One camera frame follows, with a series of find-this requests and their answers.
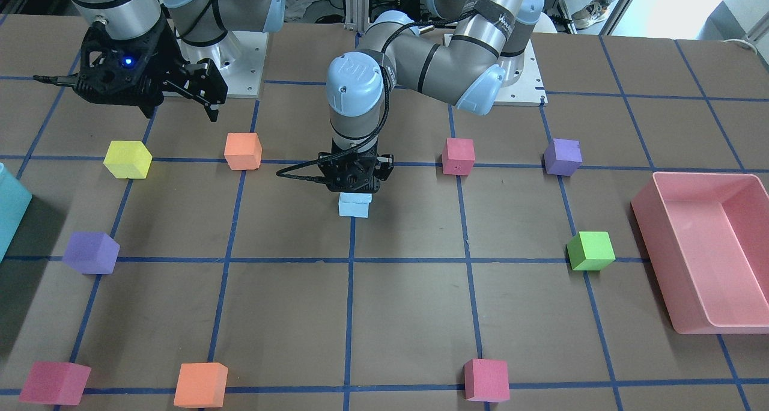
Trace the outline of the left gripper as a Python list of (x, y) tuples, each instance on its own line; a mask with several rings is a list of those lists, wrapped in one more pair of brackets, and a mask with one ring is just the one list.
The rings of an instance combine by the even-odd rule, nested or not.
[(318, 167), (331, 192), (374, 194), (392, 173), (395, 157), (393, 154), (379, 156), (375, 149), (370, 149), (319, 163)]

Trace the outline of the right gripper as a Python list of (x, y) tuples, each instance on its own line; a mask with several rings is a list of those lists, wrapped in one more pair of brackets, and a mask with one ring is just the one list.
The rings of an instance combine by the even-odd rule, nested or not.
[(81, 45), (74, 91), (94, 104), (138, 107), (148, 119), (164, 102), (164, 93), (176, 93), (203, 105), (215, 123), (228, 85), (209, 58), (195, 63), (184, 58), (165, 19), (127, 40), (113, 39), (106, 22), (94, 20)]

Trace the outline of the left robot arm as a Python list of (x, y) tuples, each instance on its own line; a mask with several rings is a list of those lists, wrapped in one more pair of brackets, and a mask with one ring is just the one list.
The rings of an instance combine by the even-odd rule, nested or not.
[(439, 20), (456, 23), (448, 44), (421, 37), (421, 24), (385, 11), (355, 50), (335, 58), (325, 93), (332, 151), (318, 155), (316, 183), (332, 192), (374, 193), (394, 166), (377, 154), (377, 137), (396, 85), (477, 115), (517, 82), (544, 0), (430, 0)]

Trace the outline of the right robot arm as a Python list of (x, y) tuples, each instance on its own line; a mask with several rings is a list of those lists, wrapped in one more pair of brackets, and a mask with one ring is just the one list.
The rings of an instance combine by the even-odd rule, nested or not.
[(210, 121), (241, 62), (236, 31), (281, 29), (285, 0), (71, 0), (89, 27), (73, 75), (36, 75), (93, 104), (129, 105), (146, 117), (166, 93), (198, 102)]

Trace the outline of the orange block near arm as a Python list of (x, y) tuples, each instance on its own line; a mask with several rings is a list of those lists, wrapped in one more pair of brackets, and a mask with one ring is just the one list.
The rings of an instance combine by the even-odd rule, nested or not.
[(233, 171), (255, 170), (261, 166), (262, 146), (255, 132), (228, 133), (223, 156)]

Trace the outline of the pink block near arm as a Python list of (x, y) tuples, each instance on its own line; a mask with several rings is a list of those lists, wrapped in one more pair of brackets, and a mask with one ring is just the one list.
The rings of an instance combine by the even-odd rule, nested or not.
[(471, 138), (447, 138), (440, 155), (445, 175), (468, 176), (475, 164), (475, 146)]

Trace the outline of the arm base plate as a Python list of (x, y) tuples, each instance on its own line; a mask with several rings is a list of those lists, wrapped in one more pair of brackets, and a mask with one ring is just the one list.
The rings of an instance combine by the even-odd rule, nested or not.
[(434, 54), (439, 91), (449, 94), (456, 108), (478, 115), (493, 105), (540, 105), (546, 93), (532, 45), (508, 58), (502, 56), (506, 41), (491, 26), (458, 30)]
[(228, 98), (260, 96), (264, 62), (270, 34), (257, 31), (229, 31), (219, 43), (195, 46), (179, 41), (182, 55), (195, 63), (211, 58), (228, 85)]

